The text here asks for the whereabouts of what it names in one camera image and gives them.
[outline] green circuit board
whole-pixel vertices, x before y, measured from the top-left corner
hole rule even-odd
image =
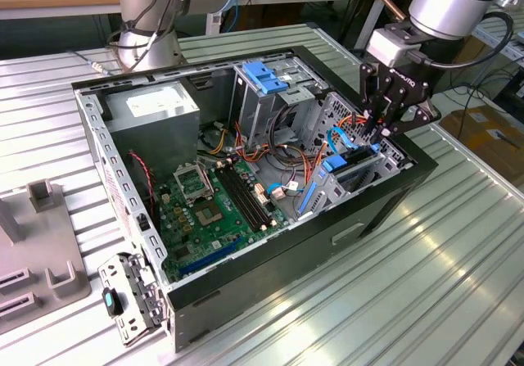
[[[243,161],[234,164],[233,168],[248,188],[257,182]],[[195,201],[193,206],[187,205],[174,178],[155,190],[160,201],[160,238],[168,251],[163,269],[172,281],[188,274],[188,268],[195,263],[202,269],[288,225],[287,218],[277,207],[271,211],[262,207],[275,223],[264,231],[253,231],[214,171],[208,169],[206,173],[215,194],[210,200]],[[178,180],[186,193],[194,192],[199,183],[194,175],[188,175],[187,179],[179,177]]]

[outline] yellow wire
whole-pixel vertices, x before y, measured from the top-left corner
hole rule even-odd
[[[227,132],[228,131],[226,129],[222,130],[222,135],[220,136],[220,143],[215,149],[210,151],[211,155],[216,155],[219,151],[222,150],[222,148],[224,147],[224,140]]]

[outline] aluminum extrusion table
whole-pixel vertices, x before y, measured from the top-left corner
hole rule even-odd
[[[358,87],[358,61],[305,25],[181,40],[189,61],[300,44]],[[0,196],[62,185],[93,288],[0,336],[2,364],[502,365],[524,339],[524,197],[431,126],[410,136],[439,167],[373,234],[179,354],[163,331],[124,348],[97,266],[126,245],[70,88],[95,74],[58,54],[0,75]]]

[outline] blue tab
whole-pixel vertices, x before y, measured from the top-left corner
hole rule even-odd
[[[345,161],[340,155],[329,156],[322,162],[322,166],[327,172],[333,172],[335,169],[341,168],[344,165],[347,165],[347,161]]]
[[[261,61],[244,63],[242,69],[264,94],[281,92],[289,88],[288,84],[281,82],[273,70]]]
[[[299,215],[302,215],[302,212],[304,212],[304,209],[308,205],[308,202],[311,199],[311,196],[313,195],[313,192],[314,192],[315,188],[317,188],[317,183],[316,182],[312,182],[311,186],[309,186],[308,193],[305,195],[305,198],[302,201],[302,204],[300,205],[300,208],[298,208]]]
[[[113,296],[109,292],[106,293],[106,305],[107,307],[111,307],[111,305],[113,305]]]

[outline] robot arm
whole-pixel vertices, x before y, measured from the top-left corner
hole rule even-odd
[[[379,60],[375,65],[362,65],[361,96],[369,132],[377,127],[373,140],[392,134],[405,133],[440,118],[439,111],[429,101],[430,86],[416,75],[404,75],[398,68],[414,62],[421,67],[452,70],[473,66],[443,65],[420,52],[424,43],[432,40],[459,40],[468,36],[485,17],[497,16],[508,25],[506,40],[513,35],[513,21],[503,13],[486,11],[493,2],[515,8],[522,0],[413,0],[409,18],[389,24],[373,32],[368,52]],[[501,47],[491,54],[494,56]]]
[[[174,19],[228,10],[237,0],[120,0],[120,62],[128,70],[173,66],[181,61]]]

